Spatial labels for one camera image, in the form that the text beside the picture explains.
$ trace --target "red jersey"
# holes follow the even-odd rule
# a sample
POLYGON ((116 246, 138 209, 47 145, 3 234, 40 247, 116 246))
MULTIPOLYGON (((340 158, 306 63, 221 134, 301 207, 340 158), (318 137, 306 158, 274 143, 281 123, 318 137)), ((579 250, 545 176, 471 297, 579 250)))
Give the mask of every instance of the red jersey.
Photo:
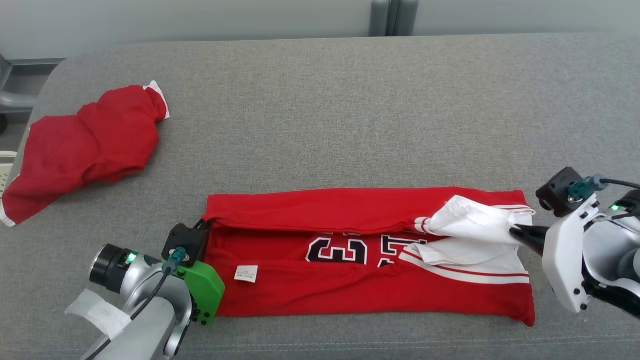
MULTIPOLYGON (((203 217, 213 220, 205 262, 227 287, 218 314, 445 311, 504 315, 533 326, 529 274, 515 250, 478 265, 423 261, 420 247, 434 241, 464 252, 464 241, 457 248, 456 239, 423 229, 455 195, 531 210, 521 191, 465 188, 210 195, 203 217), (254 282, 237 280, 239 266, 257 266, 254 282)), ((465 256, 473 257, 469 249, 465 256)))

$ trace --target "white plastic basket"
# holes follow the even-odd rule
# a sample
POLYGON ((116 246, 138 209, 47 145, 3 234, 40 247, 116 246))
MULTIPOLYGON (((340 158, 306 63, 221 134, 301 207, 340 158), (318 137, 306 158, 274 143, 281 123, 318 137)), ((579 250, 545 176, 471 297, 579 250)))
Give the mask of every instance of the white plastic basket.
MULTIPOLYGON (((18 156, 17 152, 13 151, 0 151, 0 158, 13 158, 18 156)), ((6 182, 9 180, 9 172, 11 172, 11 167, 13 163, 10 164, 0 164, 0 199, 2 199, 2 194, 4 193, 4 188, 6 188, 6 182)))

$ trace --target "white panel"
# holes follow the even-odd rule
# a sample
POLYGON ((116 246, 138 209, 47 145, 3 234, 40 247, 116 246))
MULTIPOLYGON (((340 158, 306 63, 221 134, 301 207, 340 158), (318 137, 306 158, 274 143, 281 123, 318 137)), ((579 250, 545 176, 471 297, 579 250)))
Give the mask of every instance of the white panel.
POLYGON ((0 54, 67 58, 166 40, 362 37, 371 0, 2 0, 0 54))
POLYGON ((420 0, 414 35, 637 31, 638 0, 420 0))

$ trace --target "red garment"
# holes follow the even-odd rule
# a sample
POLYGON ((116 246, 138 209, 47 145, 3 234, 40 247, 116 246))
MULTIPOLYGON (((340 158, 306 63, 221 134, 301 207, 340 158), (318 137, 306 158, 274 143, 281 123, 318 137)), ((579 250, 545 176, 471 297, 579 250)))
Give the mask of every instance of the red garment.
POLYGON ((416 230, 454 195, 531 210, 521 191, 464 188, 210 195, 203 219, 214 222, 205 262, 227 287, 218 314, 444 311, 510 316, 533 326, 529 275, 515 250, 498 270, 461 270, 427 265, 412 248, 452 241, 416 230), (234 280, 238 266, 251 265, 258 266, 255 283, 234 280))
POLYGON ((20 175, 2 196, 0 220, 14 226, 66 193, 141 172, 158 143, 156 123, 168 117, 153 81, 108 91, 77 115, 35 122, 20 175))

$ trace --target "gray fabric surface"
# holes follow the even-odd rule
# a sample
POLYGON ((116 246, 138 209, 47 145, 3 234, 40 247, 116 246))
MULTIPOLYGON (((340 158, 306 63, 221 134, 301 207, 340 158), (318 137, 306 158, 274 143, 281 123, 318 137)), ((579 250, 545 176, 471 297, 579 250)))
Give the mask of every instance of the gray fabric surface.
MULTIPOLYGON (((535 189, 567 165, 638 181, 638 59, 638 37, 573 34, 167 43, 67 60, 31 121, 153 79, 172 117, 143 173, 0 228, 1 357, 78 358, 99 332, 64 309, 85 287, 122 303, 88 282, 99 247, 159 254, 210 193, 522 188, 540 210, 535 189)), ((612 187, 601 202, 625 192, 612 187)), ((219 318, 193 326, 178 358, 637 358, 640 322, 599 302, 565 311, 540 259, 520 255, 532 329, 440 313, 219 318)))

